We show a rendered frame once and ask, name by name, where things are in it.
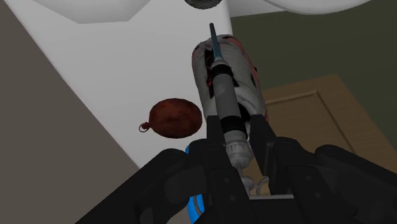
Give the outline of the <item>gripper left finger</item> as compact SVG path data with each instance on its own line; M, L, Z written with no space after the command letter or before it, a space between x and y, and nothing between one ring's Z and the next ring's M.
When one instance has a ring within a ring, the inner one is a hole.
M246 135L238 116L207 119L207 137L189 152L166 149L76 224L167 224L196 195L205 211L195 224L258 224L237 170L226 154L230 134Z

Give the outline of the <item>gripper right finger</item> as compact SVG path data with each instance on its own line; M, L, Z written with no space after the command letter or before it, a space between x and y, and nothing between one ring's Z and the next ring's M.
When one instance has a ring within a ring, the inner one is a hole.
M331 144L311 153L262 115L249 142L271 194L292 193L305 224L397 224L396 173Z

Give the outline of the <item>grey syringe with blue tip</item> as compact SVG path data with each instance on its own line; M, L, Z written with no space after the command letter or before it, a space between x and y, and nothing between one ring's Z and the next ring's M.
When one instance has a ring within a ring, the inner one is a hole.
M211 65L211 81L214 90L217 115L220 118L223 129L226 153L230 162L239 173L244 188L248 195L256 190L256 196L261 195L261 188L268 181L268 177L255 183L249 176L245 176L242 170L249 166L253 159L253 152L247 141L246 126L242 121L238 107L237 96L232 78L232 69L224 60L218 43L217 34L213 23L209 24L211 33L214 62Z

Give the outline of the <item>wooden door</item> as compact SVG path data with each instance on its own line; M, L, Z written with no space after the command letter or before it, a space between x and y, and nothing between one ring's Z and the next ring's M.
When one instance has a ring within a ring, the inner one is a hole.
M262 92L270 126L307 151L333 144L397 173L397 151L336 75Z

